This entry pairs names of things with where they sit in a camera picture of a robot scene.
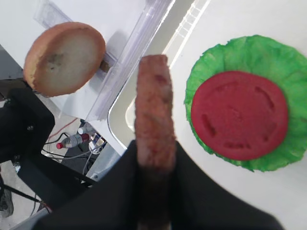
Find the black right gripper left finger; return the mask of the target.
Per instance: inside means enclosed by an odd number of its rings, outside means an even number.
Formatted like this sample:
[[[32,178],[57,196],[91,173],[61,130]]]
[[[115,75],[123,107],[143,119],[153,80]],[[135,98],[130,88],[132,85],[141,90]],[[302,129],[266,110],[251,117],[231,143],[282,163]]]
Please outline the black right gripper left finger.
[[[138,225],[136,142],[82,195],[41,218],[37,230],[135,230]]]

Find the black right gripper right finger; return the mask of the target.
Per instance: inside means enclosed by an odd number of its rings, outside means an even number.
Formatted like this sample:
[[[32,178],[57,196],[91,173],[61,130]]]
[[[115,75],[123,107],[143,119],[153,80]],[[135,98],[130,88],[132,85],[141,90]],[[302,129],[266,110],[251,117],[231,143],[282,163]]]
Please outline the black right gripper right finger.
[[[170,185],[174,230],[282,230],[272,215],[232,195],[204,173],[176,144]]]

